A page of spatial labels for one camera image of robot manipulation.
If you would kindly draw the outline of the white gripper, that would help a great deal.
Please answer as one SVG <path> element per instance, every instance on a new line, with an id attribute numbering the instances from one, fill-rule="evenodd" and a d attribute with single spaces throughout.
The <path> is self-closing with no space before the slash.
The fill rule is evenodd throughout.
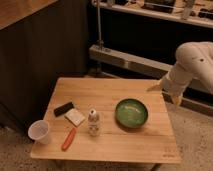
<path id="1" fill-rule="evenodd" d="M 172 95 L 172 102 L 180 105 L 182 102 L 182 94 L 192 80 L 192 75 L 185 71 L 171 69 L 161 79 L 161 83 L 150 86 L 147 92 L 162 91 L 162 88 Z"/>

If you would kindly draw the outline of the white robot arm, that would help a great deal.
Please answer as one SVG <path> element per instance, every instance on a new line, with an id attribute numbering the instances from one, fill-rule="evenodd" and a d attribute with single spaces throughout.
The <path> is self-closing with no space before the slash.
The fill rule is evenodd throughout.
<path id="1" fill-rule="evenodd" d="M 213 42 L 187 42 L 175 52 L 172 68 L 148 91 L 165 90 L 175 105 L 180 105 L 183 93 L 197 78 L 213 94 Z"/>

